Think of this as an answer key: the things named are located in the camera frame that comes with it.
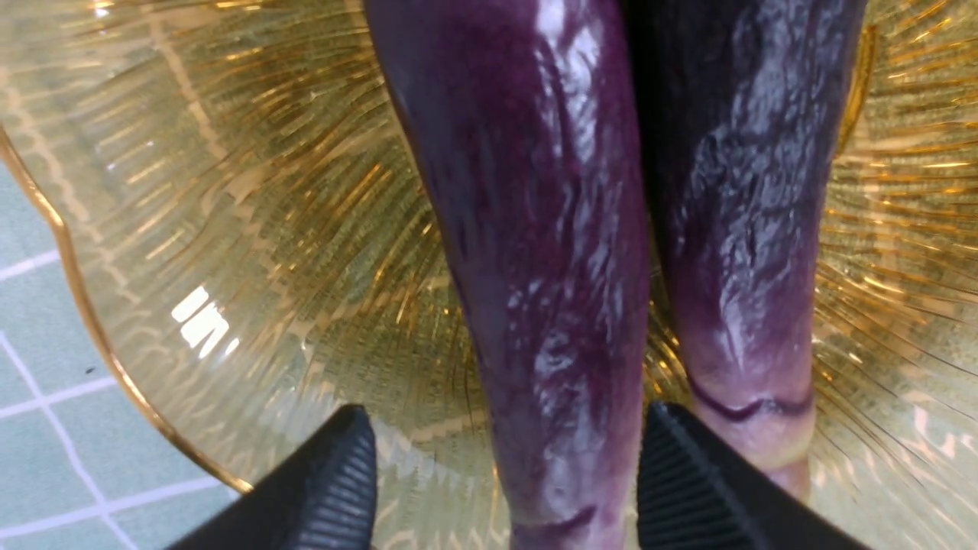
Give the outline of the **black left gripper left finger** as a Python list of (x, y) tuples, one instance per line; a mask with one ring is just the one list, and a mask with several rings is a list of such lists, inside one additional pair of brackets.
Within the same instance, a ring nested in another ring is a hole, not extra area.
[(251, 491), (171, 549), (371, 549), (376, 435), (364, 407), (342, 405)]

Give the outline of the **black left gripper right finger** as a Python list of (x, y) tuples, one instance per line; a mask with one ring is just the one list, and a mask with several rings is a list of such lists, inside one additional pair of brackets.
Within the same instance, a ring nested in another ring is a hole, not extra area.
[(643, 549), (860, 549), (691, 411), (651, 403), (636, 481)]

